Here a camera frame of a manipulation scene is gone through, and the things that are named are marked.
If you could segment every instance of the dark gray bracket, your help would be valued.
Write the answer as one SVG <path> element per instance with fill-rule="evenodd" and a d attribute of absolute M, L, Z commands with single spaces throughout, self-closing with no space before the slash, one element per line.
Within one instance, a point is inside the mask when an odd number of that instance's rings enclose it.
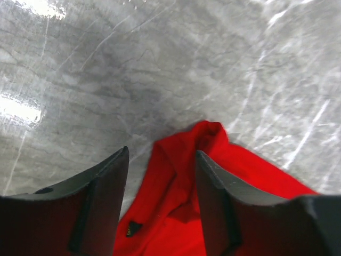
<path fill-rule="evenodd" d="M 341 255 L 341 196 L 286 200 L 244 182 L 201 151 L 196 178 L 208 256 Z"/>
<path fill-rule="evenodd" d="M 125 147 L 34 194 L 0 197 L 0 255 L 112 256 L 128 164 Z"/>

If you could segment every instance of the marble surface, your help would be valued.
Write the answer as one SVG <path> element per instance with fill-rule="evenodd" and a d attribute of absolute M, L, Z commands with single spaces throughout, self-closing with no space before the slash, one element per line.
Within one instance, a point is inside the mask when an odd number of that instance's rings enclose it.
<path fill-rule="evenodd" d="M 0 194 L 208 119 L 319 192 L 341 192 L 339 0 L 0 0 Z"/>

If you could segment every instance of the glossy floor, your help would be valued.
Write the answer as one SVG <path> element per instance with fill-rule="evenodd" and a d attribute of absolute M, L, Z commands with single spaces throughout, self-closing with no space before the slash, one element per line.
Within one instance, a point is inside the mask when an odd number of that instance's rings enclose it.
<path fill-rule="evenodd" d="M 202 120 L 341 192 L 339 0 L 0 0 L 0 193 L 127 145 L 124 207 L 153 141 Z"/>

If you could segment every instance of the white vein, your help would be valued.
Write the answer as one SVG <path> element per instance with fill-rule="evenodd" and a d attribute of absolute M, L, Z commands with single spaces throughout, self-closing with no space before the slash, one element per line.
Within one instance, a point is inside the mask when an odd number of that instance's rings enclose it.
<path fill-rule="evenodd" d="M 290 165 L 293 163 L 293 161 L 295 160 L 298 152 L 302 149 L 302 147 L 304 146 L 304 144 L 306 143 L 306 141 L 308 140 L 310 134 L 312 133 L 312 131 L 314 130 L 314 127 L 317 123 L 317 121 L 320 119 L 320 117 L 322 116 L 323 112 L 326 110 L 326 108 L 328 107 L 330 100 L 326 100 L 324 102 L 324 104 L 322 105 L 322 107 L 320 108 L 320 111 L 316 114 L 314 120 L 312 121 L 312 123 L 309 125 L 306 133 L 304 134 L 302 140 L 299 142 L 297 148 L 295 149 L 295 151 L 290 155 L 289 160 L 285 163 L 285 165 L 283 165 L 284 169 L 287 169 L 290 167 Z"/>
<path fill-rule="evenodd" d="M 89 55 L 89 57 L 85 60 L 84 64 L 82 65 L 82 67 L 80 68 L 81 70 L 83 70 L 84 66 L 87 64 L 87 62 L 92 58 L 92 56 L 98 51 L 98 49 L 111 37 L 113 36 L 113 34 L 116 32 L 116 28 L 121 25 L 123 22 L 125 22 L 128 18 L 130 17 L 127 16 L 124 19 L 122 19 L 122 21 L 120 21 L 119 23 L 117 23 L 114 28 L 112 29 L 112 32 L 110 33 L 109 36 L 107 36 L 105 39 L 103 39 L 98 46 L 96 47 L 96 49 Z"/>
<path fill-rule="evenodd" d="M 15 161 L 14 161 L 14 164 L 13 164 L 13 166 L 12 166 L 12 169 L 11 169 L 11 173 L 10 173 L 9 179 L 8 179 L 7 184 L 6 184 L 6 187 L 4 188 L 4 191 L 3 191 L 3 195 L 6 195 L 7 190 L 9 189 L 10 184 L 11 184 L 11 182 L 12 182 L 14 170 L 15 170 L 15 167 L 17 166 L 19 157 L 20 157 L 20 155 L 21 155 L 21 149 L 22 149 L 23 143 L 24 143 L 24 141 L 25 141 L 26 134 L 27 134 L 27 131 L 25 131 L 25 133 L 24 133 L 24 135 L 23 135 L 23 137 L 22 137 L 22 140 L 21 140 L 21 143 L 20 143 L 20 147 L 19 147 L 19 150 L 18 150 L 18 155 L 17 155 L 17 157 L 16 157 L 16 159 L 15 159 Z"/>
<path fill-rule="evenodd" d="M 45 53 L 45 48 L 46 48 L 46 44 L 47 44 L 47 31 L 48 31 L 48 24 L 50 23 L 50 17 L 47 18 L 47 22 L 46 22 L 46 29 L 45 29 L 45 42 L 43 45 L 43 51 L 42 51 L 42 55 L 40 56 L 40 58 L 43 58 L 44 53 Z"/>

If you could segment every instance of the red garment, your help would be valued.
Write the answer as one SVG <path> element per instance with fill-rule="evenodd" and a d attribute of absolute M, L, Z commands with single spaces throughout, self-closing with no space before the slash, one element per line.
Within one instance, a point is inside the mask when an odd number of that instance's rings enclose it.
<path fill-rule="evenodd" d="M 274 195 L 293 198 L 316 194 L 250 151 L 230 144 L 220 123 L 203 121 L 189 132 L 155 143 L 137 197 L 119 223 L 114 256 L 206 255 L 195 186 L 196 150 Z M 126 237 L 130 221 L 143 226 Z"/>

